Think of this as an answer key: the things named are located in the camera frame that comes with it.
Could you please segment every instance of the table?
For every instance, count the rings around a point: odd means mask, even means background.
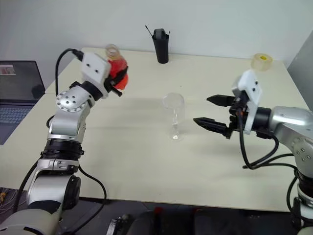
[[[83,51],[104,55],[100,48]],[[210,117],[229,122],[227,108],[205,99],[213,94],[231,95],[232,83],[249,69],[250,60],[170,55],[170,62],[162,65],[151,52],[121,53],[129,63],[129,85],[122,97],[110,94],[91,109],[82,144],[85,155],[80,159],[82,168],[104,183],[110,199],[288,210],[285,198],[293,177],[291,169],[243,170],[238,133],[226,140],[192,121]],[[74,59],[60,74],[59,91],[80,79],[80,63]],[[261,106],[307,108],[281,61],[258,73],[258,79],[264,92]],[[185,136],[179,142],[169,139],[162,121],[162,98],[169,92],[185,98]],[[48,132],[45,122],[55,112],[53,93],[52,84],[0,149],[1,186],[18,188],[43,150]],[[245,136],[245,141],[250,161],[273,147],[273,141],[255,134]],[[290,151],[280,146],[278,153],[285,152]],[[294,164],[292,157],[283,161]],[[103,196],[96,183],[78,175],[82,179],[81,196]]]

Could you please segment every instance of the black cup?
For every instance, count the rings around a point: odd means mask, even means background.
[[[156,48],[156,57],[157,61],[160,64],[166,64],[168,62],[168,39],[169,35],[166,34],[166,39],[155,39],[152,37],[153,43],[155,44]]]

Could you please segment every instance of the white wall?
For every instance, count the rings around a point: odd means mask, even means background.
[[[67,47],[153,50],[144,25],[163,27],[173,53],[288,65],[312,30],[312,0],[0,0],[0,59],[34,59],[44,83]],[[65,58],[61,68],[69,62]]]

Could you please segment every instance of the clear bottle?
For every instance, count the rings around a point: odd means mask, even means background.
[[[108,62],[111,64],[112,68],[110,71],[110,75],[114,78],[116,74],[127,67],[127,61],[120,54],[119,49],[114,44],[109,44],[105,47],[106,55],[108,57]],[[119,90],[125,89],[128,83],[128,75],[126,74],[123,80],[118,83],[115,88]]]

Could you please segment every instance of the laptop keyboard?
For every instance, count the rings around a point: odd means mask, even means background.
[[[31,108],[1,108],[0,123],[19,124],[30,110]]]

